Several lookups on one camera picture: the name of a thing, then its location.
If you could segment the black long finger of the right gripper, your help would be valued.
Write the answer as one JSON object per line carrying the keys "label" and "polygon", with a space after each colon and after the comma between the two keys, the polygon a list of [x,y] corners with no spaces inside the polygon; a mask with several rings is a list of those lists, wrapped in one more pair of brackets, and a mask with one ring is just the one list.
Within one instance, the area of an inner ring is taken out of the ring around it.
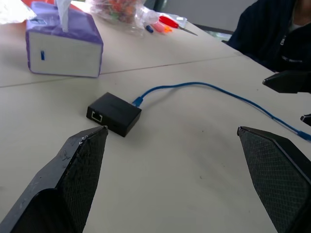
{"label": "black long finger of the right gripper", "polygon": [[264,79],[262,84],[278,93],[311,94],[311,71],[283,71]]}

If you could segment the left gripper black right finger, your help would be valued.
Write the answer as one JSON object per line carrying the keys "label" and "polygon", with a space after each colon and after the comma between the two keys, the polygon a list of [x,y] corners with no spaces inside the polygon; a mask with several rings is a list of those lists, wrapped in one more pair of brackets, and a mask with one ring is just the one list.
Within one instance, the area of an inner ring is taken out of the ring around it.
{"label": "left gripper black right finger", "polygon": [[255,191],[278,233],[311,233],[311,161],[287,138],[239,127]]}

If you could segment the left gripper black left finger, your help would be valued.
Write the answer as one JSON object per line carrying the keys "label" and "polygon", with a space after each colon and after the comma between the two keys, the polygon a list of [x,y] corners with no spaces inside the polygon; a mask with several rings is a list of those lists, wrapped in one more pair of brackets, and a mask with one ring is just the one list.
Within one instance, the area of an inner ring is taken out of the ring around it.
{"label": "left gripper black left finger", "polygon": [[82,233],[97,190],[108,128],[69,137],[25,188],[0,233]]}

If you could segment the small black ethernet box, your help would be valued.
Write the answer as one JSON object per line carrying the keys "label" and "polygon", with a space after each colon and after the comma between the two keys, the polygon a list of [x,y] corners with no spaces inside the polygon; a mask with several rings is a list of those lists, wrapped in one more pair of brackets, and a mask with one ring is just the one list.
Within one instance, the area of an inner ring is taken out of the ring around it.
{"label": "small black ethernet box", "polygon": [[87,108],[86,117],[126,137],[139,120],[141,109],[107,92]]}

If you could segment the person in dark jacket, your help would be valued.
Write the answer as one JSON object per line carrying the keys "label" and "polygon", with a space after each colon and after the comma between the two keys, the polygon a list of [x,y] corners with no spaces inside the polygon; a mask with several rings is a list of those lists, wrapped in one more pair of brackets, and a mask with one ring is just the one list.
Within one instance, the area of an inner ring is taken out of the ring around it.
{"label": "person in dark jacket", "polygon": [[257,0],[227,45],[274,72],[311,71],[311,0]]}

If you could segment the purple and white tissue box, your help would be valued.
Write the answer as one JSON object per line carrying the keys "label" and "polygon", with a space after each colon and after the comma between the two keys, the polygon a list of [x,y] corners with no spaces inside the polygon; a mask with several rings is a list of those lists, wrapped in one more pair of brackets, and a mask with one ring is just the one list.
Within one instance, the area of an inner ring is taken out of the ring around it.
{"label": "purple and white tissue box", "polygon": [[31,9],[36,17],[26,22],[29,70],[37,74],[97,78],[104,43],[92,15],[70,6],[65,33],[55,4],[33,1]]}

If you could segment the small clear plastic packet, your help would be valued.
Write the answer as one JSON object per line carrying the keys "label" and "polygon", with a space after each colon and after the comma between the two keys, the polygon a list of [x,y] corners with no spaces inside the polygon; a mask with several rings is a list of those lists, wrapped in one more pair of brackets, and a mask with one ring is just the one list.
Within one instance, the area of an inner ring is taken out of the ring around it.
{"label": "small clear plastic packet", "polygon": [[178,23],[179,26],[181,26],[182,28],[185,28],[185,26],[188,22],[187,18],[180,17],[178,15],[172,15],[172,14],[169,14],[169,16],[172,20],[174,20],[176,23]]}

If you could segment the white tissue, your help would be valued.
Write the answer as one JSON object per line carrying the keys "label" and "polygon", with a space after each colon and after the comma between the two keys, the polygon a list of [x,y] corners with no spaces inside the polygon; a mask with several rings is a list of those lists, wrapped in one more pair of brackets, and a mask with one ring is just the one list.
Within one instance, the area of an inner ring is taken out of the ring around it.
{"label": "white tissue", "polygon": [[54,0],[54,4],[57,6],[58,9],[62,31],[67,33],[69,28],[69,7],[71,4],[71,0]]}

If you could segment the clear bag of colourful candies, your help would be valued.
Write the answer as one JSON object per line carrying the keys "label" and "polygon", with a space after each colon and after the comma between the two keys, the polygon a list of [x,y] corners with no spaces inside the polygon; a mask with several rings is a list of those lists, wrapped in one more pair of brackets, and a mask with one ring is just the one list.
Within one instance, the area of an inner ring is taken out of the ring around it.
{"label": "clear bag of colourful candies", "polygon": [[146,0],[86,0],[90,12],[114,28],[142,36],[160,14],[144,6]]}

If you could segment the white crumpled plastic sheet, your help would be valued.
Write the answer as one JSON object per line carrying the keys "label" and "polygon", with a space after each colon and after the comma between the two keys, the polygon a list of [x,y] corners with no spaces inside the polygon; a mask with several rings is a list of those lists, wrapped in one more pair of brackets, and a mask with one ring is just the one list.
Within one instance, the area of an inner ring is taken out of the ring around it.
{"label": "white crumpled plastic sheet", "polygon": [[23,23],[35,17],[34,11],[22,0],[0,0],[0,25]]}

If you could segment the red-handled scissors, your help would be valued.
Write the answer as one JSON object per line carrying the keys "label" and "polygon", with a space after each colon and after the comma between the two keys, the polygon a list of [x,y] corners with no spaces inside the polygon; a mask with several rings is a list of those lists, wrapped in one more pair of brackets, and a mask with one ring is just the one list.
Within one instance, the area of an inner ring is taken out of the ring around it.
{"label": "red-handled scissors", "polygon": [[197,34],[195,34],[195,33],[191,32],[191,31],[189,31],[189,30],[187,30],[187,29],[181,27],[177,22],[175,22],[174,20],[172,20],[172,19],[170,19],[170,18],[168,18],[168,17],[166,17],[166,16],[160,16],[160,17],[159,17],[159,21],[160,21],[161,23],[167,25],[167,26],[172,27],[172,28],[180,29],[180,30],[183,30],[183,31],[185,31],[185,32],[188,32],[188,33],[190,33],[190,34],[192,34],[192,35],[197,36]]}

